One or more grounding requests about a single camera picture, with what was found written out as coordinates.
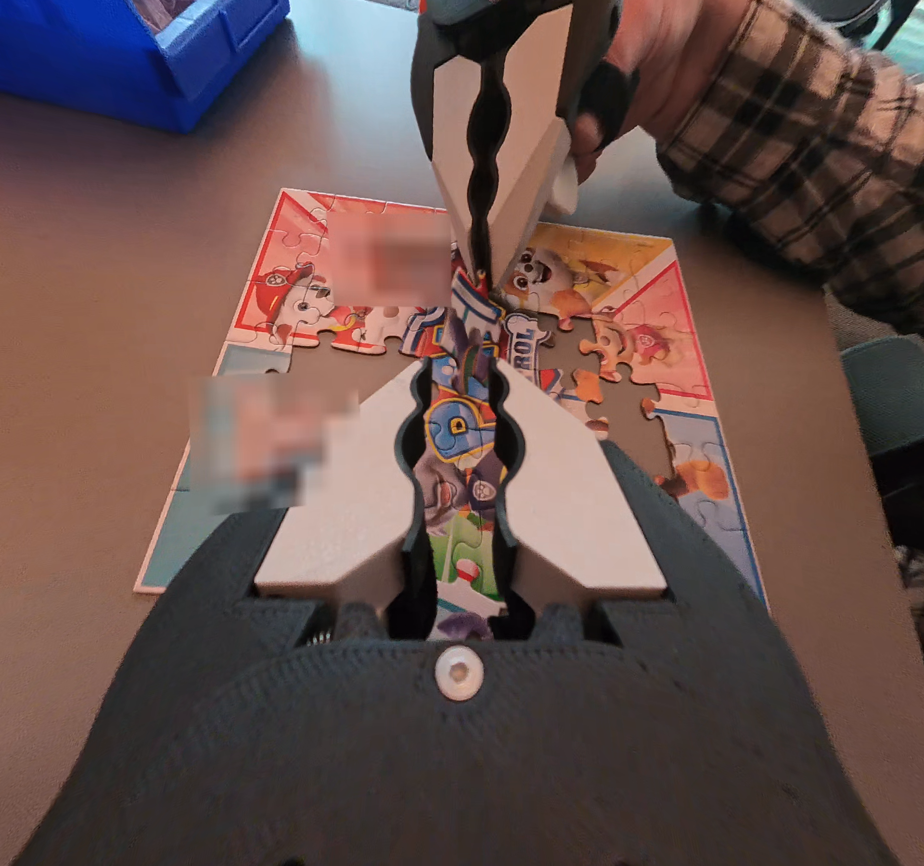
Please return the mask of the person's right forearm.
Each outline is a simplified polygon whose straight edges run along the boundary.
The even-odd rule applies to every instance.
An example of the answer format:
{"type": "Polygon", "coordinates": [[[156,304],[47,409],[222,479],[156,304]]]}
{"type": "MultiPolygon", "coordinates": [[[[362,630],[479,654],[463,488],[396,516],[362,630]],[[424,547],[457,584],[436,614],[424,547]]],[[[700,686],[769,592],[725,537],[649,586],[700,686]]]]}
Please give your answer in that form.
{"type": "Polygon", "coordinates": [[[793,0],[751,0],[656,155],[854,312],[923,330],[923,88],[793,0]]]}

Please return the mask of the person's right hand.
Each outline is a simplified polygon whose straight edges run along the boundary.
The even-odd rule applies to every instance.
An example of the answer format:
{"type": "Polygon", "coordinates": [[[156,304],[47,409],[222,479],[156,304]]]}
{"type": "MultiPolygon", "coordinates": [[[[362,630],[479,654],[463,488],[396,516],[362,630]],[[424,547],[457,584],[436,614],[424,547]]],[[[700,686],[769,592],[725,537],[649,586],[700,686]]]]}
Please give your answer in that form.
{"type": "Polygon", "coordinates": [[[760,136],[746,133],[761,113],[744,81],[765,82],[759,66],[733,54],[759,0],[623,0],[623,15],[606,61],[641,81],[619,136],[635,128],[663,150],[676,185],[688,180],[703,195],[744,208],[759,191],[747,171],[760,136]]]}

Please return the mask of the assembled cartoon jigsaw puzzle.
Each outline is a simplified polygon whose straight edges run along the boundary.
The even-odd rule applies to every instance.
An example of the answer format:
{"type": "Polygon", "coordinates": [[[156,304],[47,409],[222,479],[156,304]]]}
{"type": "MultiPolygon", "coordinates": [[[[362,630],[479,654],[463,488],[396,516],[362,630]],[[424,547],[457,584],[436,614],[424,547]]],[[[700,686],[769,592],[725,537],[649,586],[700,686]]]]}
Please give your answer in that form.
{"type": "MultiPolygon", "coordinates": [[[[350,307],[334,300],[329,213],[434,215],[419,205],[282,190],[251,265],[214,375],[284,374],[295,349],[433,366],[427,452],[418,468],[437,579],[437,634],[464,614],[497,617],[504,604],[491,561],[493,496],[488,389],[470,356],[463,377],[440,346],[446,309],[350,307]]],[[[655,482],[731,559],[758,597],[764,588],[733,475],[675,247],[668,238],[539,225],[506,279],[502,357],[603,440],[600,406],[626,370],[654,392],[641,400],[663,427],[670,469],[655,482]]]]}

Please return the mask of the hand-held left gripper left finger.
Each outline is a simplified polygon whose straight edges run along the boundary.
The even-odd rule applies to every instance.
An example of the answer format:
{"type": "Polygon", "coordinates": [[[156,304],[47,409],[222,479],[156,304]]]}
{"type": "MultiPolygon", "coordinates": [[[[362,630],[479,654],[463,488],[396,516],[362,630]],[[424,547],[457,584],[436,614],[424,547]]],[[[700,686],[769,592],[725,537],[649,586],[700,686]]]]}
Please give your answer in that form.
{"type": "Polygon", "coordinates": [[[254,579],[261,596],[371,606],[424,640],[436,616],[433,549],[414,467],[426,449],[432,364],[413,362],[326,429],[321,466],[254,579]]]}

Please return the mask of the blue storage bin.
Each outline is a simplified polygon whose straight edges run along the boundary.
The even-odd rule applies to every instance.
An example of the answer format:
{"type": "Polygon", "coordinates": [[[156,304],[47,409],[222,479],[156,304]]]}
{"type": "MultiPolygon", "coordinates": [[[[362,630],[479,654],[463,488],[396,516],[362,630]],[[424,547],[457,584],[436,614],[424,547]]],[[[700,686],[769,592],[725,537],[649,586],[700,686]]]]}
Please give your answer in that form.
{"type": "Polygon", "coordinates": [[[288,12],[196,0],[154,33],[130,0],[1,0],[1,89],[186,133],[288,12]]]}

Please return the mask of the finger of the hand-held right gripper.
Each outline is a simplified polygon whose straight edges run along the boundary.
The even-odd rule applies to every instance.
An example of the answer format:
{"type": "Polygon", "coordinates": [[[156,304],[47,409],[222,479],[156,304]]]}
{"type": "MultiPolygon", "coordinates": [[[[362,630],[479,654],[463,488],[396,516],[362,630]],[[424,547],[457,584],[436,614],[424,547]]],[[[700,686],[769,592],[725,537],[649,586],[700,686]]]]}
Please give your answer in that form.
{"type": "Polygon", "coordinates": [[[496,59],[457,55],[433,75],[433,170],[468,270],[492,279],[488,216],[499,189],[505,86],[496,59]]]}
{"type": "Polygon", "coordinates": [[[539,15],[503,62],[510,119],[495,158],[498,183],[488,215],[495,286],[533,233],[569,153],[567,124],[556,112],[571,17],[570,4],[539,15]]]}

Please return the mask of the brown desk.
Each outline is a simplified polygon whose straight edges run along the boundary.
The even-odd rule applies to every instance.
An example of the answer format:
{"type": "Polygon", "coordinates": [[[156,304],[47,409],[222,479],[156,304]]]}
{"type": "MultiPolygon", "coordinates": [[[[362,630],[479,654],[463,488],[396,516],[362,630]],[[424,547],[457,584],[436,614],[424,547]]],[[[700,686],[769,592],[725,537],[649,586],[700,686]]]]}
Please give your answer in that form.
{"type": "MultiPolygon", "coordinates": [[[[441,206],[417,18],[290,0],[188,135],[2,95],[2,864],[152,600],[132,588],[283,187],[441,206]]],[[[734,248],[632,132],[576,221],[669,236],[770,608],[895,855],[922,864],[922,659],[823,295],[734,248]]]]}

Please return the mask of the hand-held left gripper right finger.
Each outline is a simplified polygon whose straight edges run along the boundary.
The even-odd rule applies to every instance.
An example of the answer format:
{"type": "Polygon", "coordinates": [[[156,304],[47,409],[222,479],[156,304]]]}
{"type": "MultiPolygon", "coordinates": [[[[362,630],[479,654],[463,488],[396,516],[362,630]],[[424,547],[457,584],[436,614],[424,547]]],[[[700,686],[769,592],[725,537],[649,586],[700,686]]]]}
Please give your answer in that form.
{"type": "Polygon", "coordinates": [[[584,621],[599,602],[660,599],[667,583],[603,445],[504,360],[491,361],[493,452],[502,465],[491,553],[506,614],[526,639],[545,610],[584,621]]]}

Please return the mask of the cartoon jigsaw puzzle piece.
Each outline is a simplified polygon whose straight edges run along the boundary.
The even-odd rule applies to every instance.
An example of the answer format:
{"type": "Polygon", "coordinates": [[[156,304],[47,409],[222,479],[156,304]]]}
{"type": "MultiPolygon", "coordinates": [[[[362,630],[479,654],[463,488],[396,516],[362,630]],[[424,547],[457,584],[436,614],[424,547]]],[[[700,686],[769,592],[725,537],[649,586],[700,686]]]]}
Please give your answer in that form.
{"type": "Polygon", "coordinates": [[[440,346],[458,365],[475,346],[483,349],[485,355],[502,357],[506,316],[506,310],[471,280],[464,267],[457,268],[450,286],[440,346]]]}

